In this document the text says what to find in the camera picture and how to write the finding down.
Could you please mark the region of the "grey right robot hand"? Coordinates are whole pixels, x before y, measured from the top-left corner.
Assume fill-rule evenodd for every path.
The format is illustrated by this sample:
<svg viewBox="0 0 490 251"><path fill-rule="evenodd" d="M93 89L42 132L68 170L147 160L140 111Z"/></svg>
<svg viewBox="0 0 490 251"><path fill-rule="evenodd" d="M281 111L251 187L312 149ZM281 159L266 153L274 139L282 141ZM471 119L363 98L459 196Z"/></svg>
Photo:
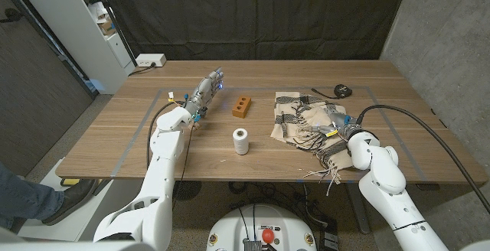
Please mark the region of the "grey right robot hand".
<svg viewBox="0 0 490 251"><path fill-rule="evenodd" d="M328 117L332 121L331 125L306 126L303 131L317 132L326 137L338 135L345 141L348 141L354 134L362 132L356 118L339 112L330 112Z"/></svg>

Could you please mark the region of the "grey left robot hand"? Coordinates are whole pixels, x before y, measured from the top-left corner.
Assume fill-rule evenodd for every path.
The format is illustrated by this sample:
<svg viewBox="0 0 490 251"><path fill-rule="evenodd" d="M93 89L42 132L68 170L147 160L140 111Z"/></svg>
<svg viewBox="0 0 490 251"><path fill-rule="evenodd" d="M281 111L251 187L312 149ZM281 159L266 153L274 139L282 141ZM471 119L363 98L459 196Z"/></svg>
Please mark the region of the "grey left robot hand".
<svg viewBox="0 0 490 251"><path fill-rule="evenodd" d="M221 67L212 71L198 84L194 92L186 100L184 108L189 111L194 122L198 122L207 114L207 108L215 94L223 88L224 73Z"/></svg>

